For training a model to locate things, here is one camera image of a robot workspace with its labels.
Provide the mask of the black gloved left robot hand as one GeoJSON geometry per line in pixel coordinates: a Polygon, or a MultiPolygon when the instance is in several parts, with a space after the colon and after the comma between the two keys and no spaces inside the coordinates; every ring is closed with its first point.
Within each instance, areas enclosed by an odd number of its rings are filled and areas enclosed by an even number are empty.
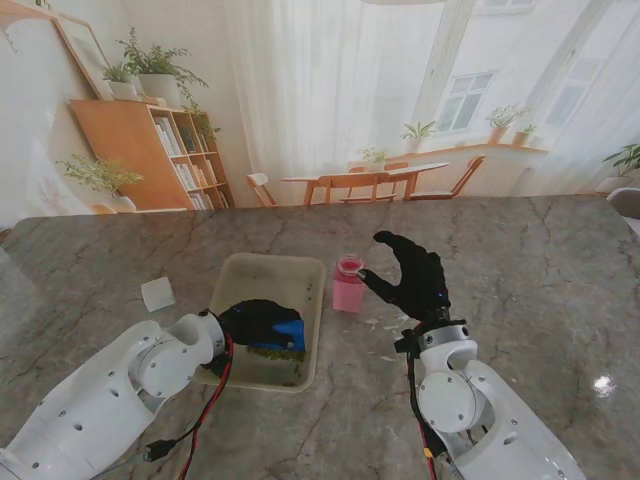
{"type": "Polygon", "coordinates": [[[218,316],[222,329],[239,345],[305,352],[304,320],[291,308],[267,299],[245,300],[218,316]]]}

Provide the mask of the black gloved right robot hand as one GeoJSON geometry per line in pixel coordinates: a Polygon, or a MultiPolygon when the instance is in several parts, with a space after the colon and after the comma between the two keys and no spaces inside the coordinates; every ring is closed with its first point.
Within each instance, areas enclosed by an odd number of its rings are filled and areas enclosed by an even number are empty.
{"type": "Polygon", "coordinates": [[[432,328],[449,324],[451,302],[440,256],[389,231],[377,232],[373,238],[391,248],[401,279],[392,285],[371,270],[361,269],[357,273],[361,281],[384,302],[416,321],[432,328]]]}

